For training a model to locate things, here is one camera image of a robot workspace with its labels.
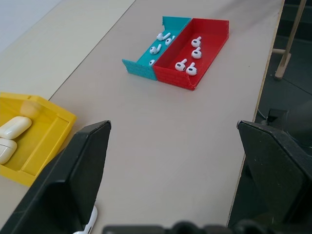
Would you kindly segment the small black block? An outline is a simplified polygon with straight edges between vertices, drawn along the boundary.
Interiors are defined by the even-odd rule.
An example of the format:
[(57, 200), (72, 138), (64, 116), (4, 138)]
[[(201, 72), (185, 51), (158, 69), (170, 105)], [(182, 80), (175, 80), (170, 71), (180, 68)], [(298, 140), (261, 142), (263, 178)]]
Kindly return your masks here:
[(271, 108), (268, 112), (268, 116), (266, 117), (267, 124), (271, 125), (278, 118), (283, 117), (286, 112), (287, 112), (286, 110)]

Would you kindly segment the red brick-pattern tray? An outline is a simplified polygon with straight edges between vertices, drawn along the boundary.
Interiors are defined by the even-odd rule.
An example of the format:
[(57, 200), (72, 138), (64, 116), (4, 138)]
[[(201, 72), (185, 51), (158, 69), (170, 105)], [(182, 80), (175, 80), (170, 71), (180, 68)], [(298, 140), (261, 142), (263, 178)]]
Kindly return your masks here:
[[(196, 48), (192, 47), (193, 39), (202, 37), (202, 58), (194, 59), (191, 53)], [(229, 21), (218, 19), (193, 18), (165, 52), (153, 65), (156, 78), (160, 82), (194, 90), (203, 78), (208, 68), (226, 43), (229, 37)], [(177, 62), (187, 59), (186, 68), (192, 62), (197, 69), (196, 76), (190, 76), (185, 71), (175, 69)]]

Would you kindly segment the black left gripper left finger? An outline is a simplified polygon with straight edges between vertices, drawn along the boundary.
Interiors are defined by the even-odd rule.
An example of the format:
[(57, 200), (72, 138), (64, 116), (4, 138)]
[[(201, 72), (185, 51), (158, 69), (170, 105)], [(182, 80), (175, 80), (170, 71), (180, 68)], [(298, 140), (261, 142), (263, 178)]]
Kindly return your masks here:
[(0, 234), (74, 234), (90, 220), (102, 181), (110, 121), (85, 126), (41, 171)]

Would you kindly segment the wooden furniture leg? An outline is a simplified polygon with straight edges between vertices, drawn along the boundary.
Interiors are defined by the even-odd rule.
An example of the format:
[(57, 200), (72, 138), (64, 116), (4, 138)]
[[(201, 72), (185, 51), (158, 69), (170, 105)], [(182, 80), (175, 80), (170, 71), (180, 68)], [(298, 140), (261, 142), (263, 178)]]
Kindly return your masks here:
[(291, 49), (291, 46), (292, 46), (292, 43), (293, 43), (293, 40), (294, 40), (294, 37), (295, 37), (295, 33), (297, 31), (297, 28), (298, 28), (298, 25), (299, 25), (301, 17), (302, 17), (306, 1), (307, 0), (300, 0), (300, 4), (298, 6), (298, 10), (296, 12), (296, 16), (295, 16), (295, 19), (294, 19), (294, 22), (293, 22), (293, 25), (292, 25), (292, 30), (291, 30), (291, 33), (290, 33), (290, 36), (289, 36), (289, 39), (288, 39), (288, 42), (287, 42), (287, 45), (286, 45), (286, 49), (283, 50), (283, 49), (276, 49), (276, 48), (274, 48), (272, 50), (272, 52), (274, 54), (283, 55), (282, 59), (281, 59), (281, 61), (279, 63), (279, 66), (278, 66), (278, 68), (276, 70), (276, 73), (275, 73), (275, 78), (277, 80), (281, 80), (283, 78), (285, 70), (287, 68), (287, 65), (288, 65), (288, 63), (290, 61), (290, 58), (291, 58), (290, 49)]

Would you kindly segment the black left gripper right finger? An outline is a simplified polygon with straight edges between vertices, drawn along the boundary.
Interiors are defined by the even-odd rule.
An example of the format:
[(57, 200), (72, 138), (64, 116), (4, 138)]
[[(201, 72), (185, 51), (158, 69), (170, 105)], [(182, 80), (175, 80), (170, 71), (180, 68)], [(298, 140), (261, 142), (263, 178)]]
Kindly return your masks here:
[(312, 234), (312, 157), (277, 128), (242, 120), (237, 128), (265, 206), (255, 219), (276, 231)]

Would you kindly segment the yellow plastic tray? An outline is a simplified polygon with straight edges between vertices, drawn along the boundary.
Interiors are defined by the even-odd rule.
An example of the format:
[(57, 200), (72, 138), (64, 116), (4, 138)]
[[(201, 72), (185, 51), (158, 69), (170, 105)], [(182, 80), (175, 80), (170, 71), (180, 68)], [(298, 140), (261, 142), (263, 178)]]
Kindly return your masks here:
[(0, 165), (0, 175), (29, 187), (58, 153), (76, 116), (40, 96), (0, 92), (0, 126), (17, 116), (32, 124), (15, 139), (17, 149)]

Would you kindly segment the teal brick-pattern tray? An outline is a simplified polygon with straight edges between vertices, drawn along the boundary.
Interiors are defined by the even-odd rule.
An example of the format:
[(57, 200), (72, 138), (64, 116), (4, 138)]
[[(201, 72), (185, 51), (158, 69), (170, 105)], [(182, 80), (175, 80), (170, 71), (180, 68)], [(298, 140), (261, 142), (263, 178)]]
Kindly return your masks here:
[[(170, 32), (170, 38), (172, 36), (175, 36), (176, 38), (190, 21), (191, 18), (163, 16), (162, 25), (164, 26), (164, 31), (162, 33), (165, 35)], [(157, 80), (153, 66), (149, 66), (149, 62), (152, 59), (154, 59), (156, 62), (173, 42), (172, 41), (168, 46), (166, 46), (165, 41), (166, 40), (159, 41), (156, 39), (136, 62), (123, 59), (122, 63), (125, 65), (127, 72), (147, 79)], [(157, 54), (151, 55), (149, 53), (150, 48), (152, 46), (157, 47), (159, 44), (162, 44), (161, 50)]]

